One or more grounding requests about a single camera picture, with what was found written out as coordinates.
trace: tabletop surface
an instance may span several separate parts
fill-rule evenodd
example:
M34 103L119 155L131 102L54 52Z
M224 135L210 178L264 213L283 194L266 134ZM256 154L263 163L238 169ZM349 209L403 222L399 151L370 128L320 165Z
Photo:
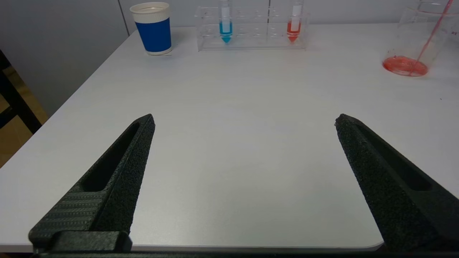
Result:
M170 56L131 35L0 170L0 252L136 118L156 122L131 238L157 247L351 247L382 237L335 119L354 116L459 196L459 45L422 78L387 72L395 24L313 25L308 49Z

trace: white wall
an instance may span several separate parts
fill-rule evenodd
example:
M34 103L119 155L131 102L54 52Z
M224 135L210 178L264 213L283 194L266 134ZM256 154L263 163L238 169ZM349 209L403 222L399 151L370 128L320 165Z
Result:
M129 33L137 28L129 12L135 4L147 0L120 0ZM196 8L216 6L216 0L164 0L171 5L173 27L194 26ZM233 0L235 6L266 5L268 0ZM272 0L277 5L288 0ZM404 8L418 0L306 0L306 9L311 13L312 24L331 23L390 23L398 22Z
M127 36L117 0L0 0L0 49L48 115Z

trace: blue liquid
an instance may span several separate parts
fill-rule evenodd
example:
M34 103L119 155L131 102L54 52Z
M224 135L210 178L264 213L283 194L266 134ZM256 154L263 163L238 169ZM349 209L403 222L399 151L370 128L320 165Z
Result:
M231 37L233 36L233 23L232 22L229 23L229 32L226 32L226 33L223 32L223 23L220 22L220 36L222 37L222 40L225 43L229 43L229 41L231 40Z

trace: blue paper cup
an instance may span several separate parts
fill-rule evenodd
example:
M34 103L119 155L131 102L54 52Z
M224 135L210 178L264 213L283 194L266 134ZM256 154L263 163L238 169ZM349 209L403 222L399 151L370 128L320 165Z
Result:
M147 53L153 56L169 53L172 50L169 4L143 3L130 10Z

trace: glass beaker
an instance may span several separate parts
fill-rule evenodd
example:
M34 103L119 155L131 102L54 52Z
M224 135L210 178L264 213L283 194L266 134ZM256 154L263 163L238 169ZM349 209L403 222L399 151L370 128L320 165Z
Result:
M448 39L459 18L459 5L448 0L419 1L408 7L398 24L397 39L383 67L404 76L423 76Z

